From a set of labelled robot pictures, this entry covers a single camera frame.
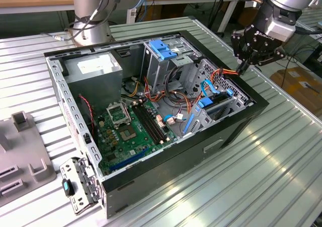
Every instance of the ram slot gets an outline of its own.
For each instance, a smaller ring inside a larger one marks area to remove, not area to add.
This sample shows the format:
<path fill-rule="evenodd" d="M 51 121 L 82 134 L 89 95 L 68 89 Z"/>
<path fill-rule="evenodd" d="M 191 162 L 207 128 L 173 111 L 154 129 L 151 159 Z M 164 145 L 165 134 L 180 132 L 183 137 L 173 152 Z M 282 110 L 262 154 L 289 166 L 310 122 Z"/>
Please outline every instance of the ram slot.
<path fill-rule="evenodd" d="M 153 126 L 154 130 L 156 131 L 158 137 L 160 140 L 165 140 L 166 136 L 163 134 L 163 132 L 160 130 L 160 127 L 156 124 L 156 122 L 151 118 L 149 115 L 147 109 L 142 105 L 139 107 L 139 110 L 141 113 L 145 116 L 146 120 L 149 122 L 151 126 Z"/>
<path fill-rule="evenodd" d="M 157 124 L 151 119 L 144 106 L 136 106 L 133 107 L 132 110 L 143 125 L 144 129 L 152 138 L 154 144 L 160 144 L 160 141 L 165 139 L 165 135 L 161 132 Z"/>

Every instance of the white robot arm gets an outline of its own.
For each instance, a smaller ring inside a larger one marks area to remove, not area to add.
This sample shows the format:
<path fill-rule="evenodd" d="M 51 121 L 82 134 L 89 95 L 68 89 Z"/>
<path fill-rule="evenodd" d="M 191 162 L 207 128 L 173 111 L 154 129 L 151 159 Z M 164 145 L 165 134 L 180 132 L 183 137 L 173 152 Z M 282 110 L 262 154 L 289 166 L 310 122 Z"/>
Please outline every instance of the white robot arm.
<path fill-rule="evenodd" d="M 111 41 L 108 18 L 114 10 L 136 8 L 144 0 L 74 0 L 72 38 L 79 45 Z"/>

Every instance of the chip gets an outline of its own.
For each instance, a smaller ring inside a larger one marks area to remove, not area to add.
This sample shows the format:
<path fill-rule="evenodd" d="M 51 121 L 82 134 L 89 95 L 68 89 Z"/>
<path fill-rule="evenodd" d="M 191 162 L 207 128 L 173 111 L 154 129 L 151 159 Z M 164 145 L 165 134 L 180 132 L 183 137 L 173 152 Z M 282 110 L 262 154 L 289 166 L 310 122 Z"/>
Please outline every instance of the chip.
<path fill-rule="evenodd" d="M 136 137 L 136 133 L 131 125 L 125 125 L 118 129 L 123 141 Z"/>
<path fill-rule="evenodd" d="M 108 155 L 106 158 L 107 158 L 108 161 L 112 161 L 112 160 L 116 159 L 116 156 L 113 153 L 113 154 Z"/>

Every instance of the yellow cable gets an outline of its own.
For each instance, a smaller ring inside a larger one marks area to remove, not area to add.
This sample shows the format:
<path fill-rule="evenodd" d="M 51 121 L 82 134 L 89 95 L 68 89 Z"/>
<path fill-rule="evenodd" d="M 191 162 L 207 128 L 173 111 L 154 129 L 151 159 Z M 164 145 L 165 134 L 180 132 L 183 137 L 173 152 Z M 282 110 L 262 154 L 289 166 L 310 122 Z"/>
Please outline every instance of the yellow cable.
<path fill-rule="evenodd" d="M 135 90 L 133 91 L 132 94 L 129 95 L 129 97 L 133 97 L 134 95 L 136 95 L 137 93 L 137 89 L 138 89 L 138 86 L 139 86 L 139 82 L 136 82 L 136 85 L 135 85 Z"/>

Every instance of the red cable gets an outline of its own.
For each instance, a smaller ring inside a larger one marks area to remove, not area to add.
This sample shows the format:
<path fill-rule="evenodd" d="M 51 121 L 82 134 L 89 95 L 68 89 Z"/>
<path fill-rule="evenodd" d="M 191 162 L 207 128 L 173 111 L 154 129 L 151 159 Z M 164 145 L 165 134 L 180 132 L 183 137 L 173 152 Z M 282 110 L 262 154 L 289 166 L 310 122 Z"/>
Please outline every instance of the red cable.
<path fill-rule="evenodd" d="M 85 103 L 87 104 L 87 106 L 88 106 L 88 108 L 90 110 L 91 122 L 92 122 L 92 134 L 94 136 L 94 118 L 93 118 L 93 113 L 92 113 L 91 105 L 89 104 L 89 102 L 87 101 L 87 99 L 85 99 L 83 96 L 79 95 L 78 97 L 80 97 L 82 100 L 85 101 Z"/>

